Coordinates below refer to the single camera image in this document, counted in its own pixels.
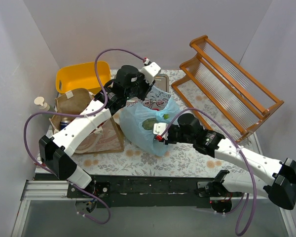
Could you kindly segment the green melon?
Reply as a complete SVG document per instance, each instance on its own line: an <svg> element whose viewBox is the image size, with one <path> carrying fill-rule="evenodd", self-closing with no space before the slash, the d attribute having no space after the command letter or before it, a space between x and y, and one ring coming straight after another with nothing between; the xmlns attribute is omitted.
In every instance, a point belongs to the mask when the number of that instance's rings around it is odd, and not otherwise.
<svg viewBox="0 0 296 237"><path fill-rule="evenodd" d="M142 127L146 131L153 131L154 125L158 123L156 118L148 118L142 122Z"/></svg>

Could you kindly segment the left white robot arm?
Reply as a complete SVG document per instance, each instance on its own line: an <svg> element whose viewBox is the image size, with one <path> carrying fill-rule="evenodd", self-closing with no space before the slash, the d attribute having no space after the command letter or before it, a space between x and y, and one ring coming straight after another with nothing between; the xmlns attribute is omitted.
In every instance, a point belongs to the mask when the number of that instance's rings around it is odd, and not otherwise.
<svg viewBox="0 0 296 237"><path fill-rule="evenodd" d="M70 181L78 186L78 191L83 197L91 197L95 192L94 181L71 156L90 133L125 107L129 99L136 97L144 100L160 71L161 68L155 62L140 70L130 65L122 66L116 78L95 95L79 117L51 138L43 136L39 140L42 162L58 179Z"/></svg>

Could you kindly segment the light blue plastic bag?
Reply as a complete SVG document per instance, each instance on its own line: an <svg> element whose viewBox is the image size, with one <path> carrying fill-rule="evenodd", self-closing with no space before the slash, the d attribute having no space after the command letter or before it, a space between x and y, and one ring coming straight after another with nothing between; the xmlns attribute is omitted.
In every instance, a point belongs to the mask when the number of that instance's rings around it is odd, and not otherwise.
<svg viewBox="0 0 296 237"><path fill-rule="evenodd" d="M121 109L119 126L132 144L152 155L163 156L168 146L155 140L153 126L159 122L169 124L179 112L171 94L153 86L144 101Z"/></svg>

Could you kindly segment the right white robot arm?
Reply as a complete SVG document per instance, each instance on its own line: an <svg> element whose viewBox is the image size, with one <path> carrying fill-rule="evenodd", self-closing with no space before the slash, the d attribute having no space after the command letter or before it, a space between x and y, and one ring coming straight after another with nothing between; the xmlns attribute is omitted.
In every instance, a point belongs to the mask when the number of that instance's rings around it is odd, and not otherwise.
<svg viewBox="0 0 296 237"><path fill-rule="evenodd" d="M210 196L224 196L241 192L266 197L286 210L296 204L296 161L268 158L245 148L240 148L230 138L203 128L190 113L182 114L177 124L156 123L153 126L156 140L164 144L188 143L201 154L224 160L245 170L232 174L223 170L211 184L204 188Z"/></svg>

